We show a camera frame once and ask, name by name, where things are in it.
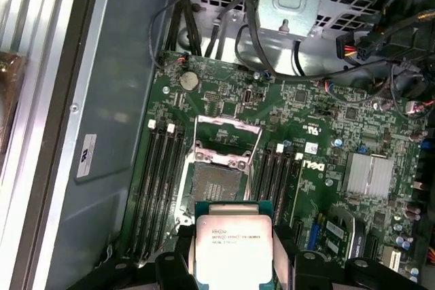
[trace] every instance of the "green circuit board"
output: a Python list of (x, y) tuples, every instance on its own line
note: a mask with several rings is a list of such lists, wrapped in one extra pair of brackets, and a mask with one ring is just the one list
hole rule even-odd
[[(179, 54), (164, 52), (163, 58), (165, 62), (172, 62)], [(180, 84), (180, 77), (186, 71), (198, 77), (198, 85), (193, 90), (183, 89)], [(249, 98), (246, 98), (247, 90), (250, 91)], [(365, 91), (355, 88), (336, 86), (334, 92), (352, 101), (366, 96)], [(342, 105), (328, 96), (323, 85), (317, 82), (292, 84), (273, 78), (254, 79), (252, 73), (238, 65), (195, 56), (189, 57), (183, 65), (157, 70), (118, 255), (139, 253), (137, 257), (141, 257), (148, 251), (158, 250), (174, 228), (173, 216), (178, 206), (183, 210), (189, 207), (193, 166), (188, 170), (183, 189), (180, 190), (179, 185), (184, 158), (194, 142), (195, 118), (205, 115), (231, 117), (261, 127), (250, 188), (262, 193), (257, 186), (266, 173), (271, 174), (269, 192), (275, 187), (274, 181), (282, 181), (279, 188), (285, 189), (275, 223), (292, 225), (295, 219), (301, 221), (301, 249), (306, 248), (311, 226), (319, 219), (319, 214), (325, 215), (332, 205), (337, 205), (364, 220), (366, 230), (379, 239), (376, 257), (380, 259), (383, 244), (392, 245), (390, 238), (395, 223), (399, 221), (404, 232), (411, 233), (412, 221), (404, 218), (404, 212), (413, 192), (419, 145), (409, 137), (425, 126), (424, 121), (406, 121), (394, 110), (377, 110), (376, 104), (383, 101), (376, 98), (362, 105)], [(166, 139), (161, 134), (169, 124), (175, 125), (176, 133)], [(159, 126), (162, 126), (161, 131), (156, 132)], [(225, 150), (250, 150), (256, 140), (255, 135), (231, 130), (230, 126), (198, 127), (197, 132), (198, 138)], [(343, 144), (334, 146), (336, 140)], [(268, 148), (274, 151), (278, 145), (288, 149), (291, 160), (279, 159), (273, 163), (274, 168), (267, 168)], [(347, 159), (349, 153), (355, 152), (394, 161), (387, 198), (345, 192), (343, 180)], [(281, 175), (274, 177), (274, 169), (278, 168)], [(237, 199), (243, 199), (245, 195), (245, 177), (241, 176)], [(269, 197), (265, 195), (260, 199), (274, 198)], [(141, 225), (146, 225), (147, 230), (143, 231), (142, 227), (140, 231)], [(321, 245), (317, 244), (316, 250), (322, 250)], [(344, 261), (344, 257), (332, 259)]]

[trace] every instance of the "heatsink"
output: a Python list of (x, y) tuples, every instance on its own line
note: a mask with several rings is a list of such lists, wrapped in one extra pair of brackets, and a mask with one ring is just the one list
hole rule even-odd
[(393, 169), (393, 160), (350, 153), (343, 189), (348, 193), (387, 198)]

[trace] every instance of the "connector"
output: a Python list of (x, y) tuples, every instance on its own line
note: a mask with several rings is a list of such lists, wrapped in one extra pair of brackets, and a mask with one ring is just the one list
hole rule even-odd
[(361, 60), (369, 59), (381, 49), (381, 40), (382, 36), (375, 32), (370, 32), (365, 37), (361, 37), (360, 42), (357, 44), (357, 58)]

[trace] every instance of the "capacitor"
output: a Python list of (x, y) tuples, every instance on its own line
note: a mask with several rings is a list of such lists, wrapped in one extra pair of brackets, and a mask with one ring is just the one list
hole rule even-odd
[(396, 243), (398, 246), (402, 246), (403, 242), (405, 241), (401, 236), (398, 234), (391, 235), (391, 241)]
[(331, 145), (333, 147), (342, 147), (343, 146), (343, 140), (342, 139), (335, 139), (331, 142)]
[(403, 248), (405, 251), (408, 251), (408, 250), (410, 249), (410, 247), (411, 247), (411, 244), (410, 244), (409, 242), (404, 241), (404, 242), (402, 243), (402, 248)]
[(394, 231), (402, 231), (403, 225), (396, 223), (395, 225), (393, 225), (393, 229), (394, 229)]
[(414, 213), (412, 213), (410, 211), (405, 212), (405, 217), (407, 217), (411, 221), (420, 221), (420, 219), (421, 219), (420, 215), (414, 214)]
[(420, 271), (418, 268), (416, 268), (413, 264), (408, 264), (405, 266), (405, 270), (409, 272), (413, 276), (417, 276), (420, 274)]
[(408, 204), (406, 206), (406, 210), (410, 211), (410, 212), (412, 212), (414, 214), (420, 214), (421, 213), (421, 209), (416, 207), (416, 206), (414, 206), (414, 205), (412, 205), (412, 204)]
[(404, 232), (400, 233), (400, 236), (405, 239), (405, 241), (413, 243), (414, 242), (414, 237), (410, 236), (409, 234), (406, 234)]
[(420, 130), (419, 132), (415, 132), (414, 134), (412, 134), (409, 137), (409, 140), (412, 142), (421, 142), (428, 135), (429, 133), (427, 132), (427, 130)]

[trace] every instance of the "metal frame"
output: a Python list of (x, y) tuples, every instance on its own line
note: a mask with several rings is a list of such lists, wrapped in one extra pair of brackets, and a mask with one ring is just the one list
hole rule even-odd
[(80, 122), (82, 120), (82, 108), (86, 100), (88, 81), (90, 79), (94, 57), (97, 51), (106, 4), (107, 0), (95, 1), (88, 38), (86, 40), (86, 49), (83, 53), (82, 65), (80, 67), (77, 87), (73, 97), (73, 105), (71, 106), (71, 115), (65, 133), (63, 152), (60, 157), (58, 174), (54, 184), (53, 197), (50, 205), (50, 212), (48, 213), (48, 222), (41, 246), (41, 252), (39, 254), (33, 289), (45, 289), (46, 287), (52, 253), (54, 250), (54, 242), (56, 240), (63, 200), (65, 198), (71, 163), (73, 161), (75, 140), (77, 139)]
[(0, 177), (0, 289), (8, 289), (11, 281), (72, 4), (73, 0), (0, 3), (1, 49), (28, 58)]

